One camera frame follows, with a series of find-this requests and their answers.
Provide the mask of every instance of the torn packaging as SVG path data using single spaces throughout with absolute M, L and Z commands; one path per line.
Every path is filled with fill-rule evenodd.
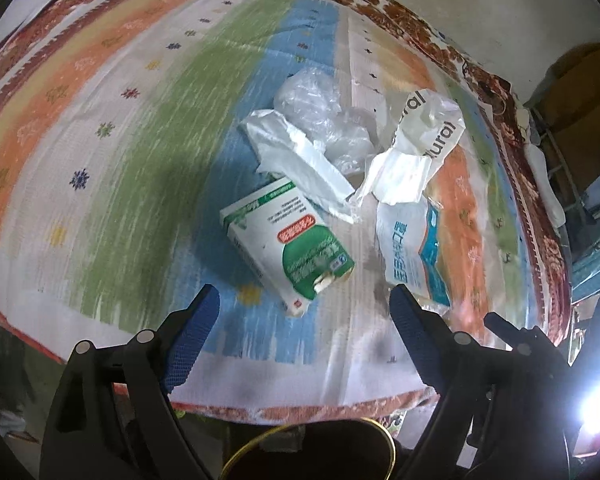
M 402 112 L 394 148 L 431 158 L 428 183 L 458 144 L 463 132 L 464 118 L 458 103 L 431 90 L 416 90 L 407 99 Z
M 346 203 L 353 187 L 302 130 L 275 110 L 255 110 L 241 125 L 260 161 L 259 173 L 287 176 L 325 211 L 354 222 L 355 211 Z
M 462 132 L 464 119 L 455 101 L 430 90 L 410 94 L 392 146 L 368 165 L 351 204 L 360 206 L 370 192 L 388 205 L 418 202 Z

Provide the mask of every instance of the plastic bag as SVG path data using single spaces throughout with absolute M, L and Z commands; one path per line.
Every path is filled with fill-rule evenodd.
M 349 202 L 360 207 L 370 192 L 389 205 L 418 202 L 463 132 L 456 102 L 430 90 L 411 93 L 392 145 L 368 163 L 365 180 Z
M 395 132 L 394 148 L 409 155 L 426 155 L 433 178 L 464 132 L 464 117 L 458 103 L 431 90 L 409 95 Z
M 438 272 L 438 215 L 424 197 L 416 203 L 379 203 L 376 236 L 386 282 L 404 283 L 420 306 L 442 315 L 451 303 Z
M 273 105 L 344 175 L 364 171 L 365 158 L 376 152 L 360 115 L 340 106 L 333 77 L 317 68 L 304 68 L 288 78 Z
M 356 221 L 346 203 L 354 192 L 351 184 L 284 115 L 256 110 L 241 125 L 260 161 L 259 173 L 285 175 L 325 211 L 349 223 Z
M 566 223 L 567 218 L 562 204 L 560 204 L 551 183 L 549 183 L 544 153 L 540 148 L 529 143 L 525 144 L 525 157 L 531 167 L 531 173 L 533 173 L 536 184 L 538 184 L 538 192 L 549 217 L 549 222 L 551 222 L 554 229 L 557 229 Z

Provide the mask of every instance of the bed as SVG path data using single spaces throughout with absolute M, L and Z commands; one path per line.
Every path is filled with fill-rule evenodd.
M 57 0 L 0 48 L 0 324 L 52 358 L 128 341 L 205 283 L 221 314 L 172 404 L 237 422 L 378 417 L 434 396 L 388 317 L 375 237 L 301 319 L 238 257 L 221 208 L 269 182 L 239 121 L 305 66 L 395 128 L 406 96 L 455 99 L 466 131 L 427 187 L 453 330 L 482 317 L 554 342 L 570 286 L 510 85 L 395 0 Z

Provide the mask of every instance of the blue stripe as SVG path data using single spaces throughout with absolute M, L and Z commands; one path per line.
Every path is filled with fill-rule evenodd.
M 280 363 L 310 364 L 314 360 L 319 300 L 301 319 L 286 317 L 280 298 L 268 291 L 263 291 L 257 306 L 240 304 L 238 289 L 260 283 L 224 234 L 219 211 L 269 182 L 265 175 L 256 173 L 258 162 L 246 136 L 237 127 L 239 121 L 253 110 L 272 108 L 280 85 L 305 66 L 317 66 L 333 75 L 337 25 L 338 11 L 333 4 L 296 0 L 270 39 L 233 111 L 234 122 L 198 202 L 194 240 L 176 248 L 171 309 L 188 304 L 205 283 L 211 283 L 220 292 L 220 316 L 204 351 L 254 360 L 275 359 Z

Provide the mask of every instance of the crumpled plastic bag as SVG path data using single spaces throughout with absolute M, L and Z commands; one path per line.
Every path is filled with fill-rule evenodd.
M 391 147 L 367 165 L 365 180 L 349 202 L 360 207 L 370 192 L 388 205 L 418 202 L 463 132 L 455 101 L 431 90 L 411 93 Z
M 241 123 L 260 165 L 259 173 L 285 175 L 312 202 L 349 223 L 357 220 L 346 178 L 307 136 L 275 110 L 255 110 Z
M 340 106 L 333 77 L 307 67 L 288 78 L 273 99 L 274 108 L 300 128 L 341 174 L 361 173 L 376 152 L 354 108 Z

